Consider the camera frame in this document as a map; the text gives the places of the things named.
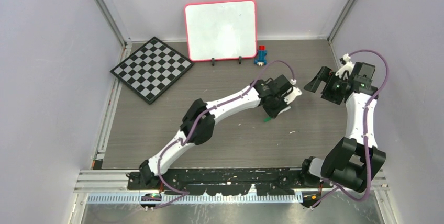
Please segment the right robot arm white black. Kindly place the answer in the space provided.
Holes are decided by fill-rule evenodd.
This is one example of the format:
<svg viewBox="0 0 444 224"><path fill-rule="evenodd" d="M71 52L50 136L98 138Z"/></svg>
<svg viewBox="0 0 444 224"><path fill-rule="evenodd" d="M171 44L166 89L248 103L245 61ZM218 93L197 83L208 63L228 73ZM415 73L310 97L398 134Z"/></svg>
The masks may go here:
<svg viewBox="0 0 444 224"><path fill-rule="evenodd" d="M324 159L311 156L304 160L299 182L313 187L320 179L327 179L356 192L366 190L386 160L374 137L374 109L378 88L372 86L375 66L357 62L346 64L339 72L323 66L305 85L309 92L317 91L321 82L326 85L321 98L334 104L344 103L347 125L344 137Z"/></svg>

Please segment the whiteboard with red frame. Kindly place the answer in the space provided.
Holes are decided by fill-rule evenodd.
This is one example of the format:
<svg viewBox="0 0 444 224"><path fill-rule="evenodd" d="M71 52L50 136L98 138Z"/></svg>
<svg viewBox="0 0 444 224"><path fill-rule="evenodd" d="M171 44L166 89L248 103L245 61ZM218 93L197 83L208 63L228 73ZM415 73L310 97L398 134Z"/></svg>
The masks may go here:
<svg viewBox="0 0 444 224"><path fill-rule="evenodd" d="M193 62L253 58L257 52L255 0L187 4L188 56Z"/></svg>

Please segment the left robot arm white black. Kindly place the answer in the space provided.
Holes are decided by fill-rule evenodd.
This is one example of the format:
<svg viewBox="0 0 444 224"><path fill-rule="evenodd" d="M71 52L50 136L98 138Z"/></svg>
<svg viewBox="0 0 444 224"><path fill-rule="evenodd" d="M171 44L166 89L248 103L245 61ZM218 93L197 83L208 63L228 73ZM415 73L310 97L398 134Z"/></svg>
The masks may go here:
<svg viewBox="0 0 444 224"><path fill-rule="evenodd" d="M207 142L222 120L257 107L262 107L274 119L289 110L291 103L301 94L294 79L288 80L280 75L275 79L255 79L244 89L221 99L210 102L197 99L184 115L172 140L156 155L144 160L138 171L126 176L129 182L155 189L171 165L190 148Z"/></svg>

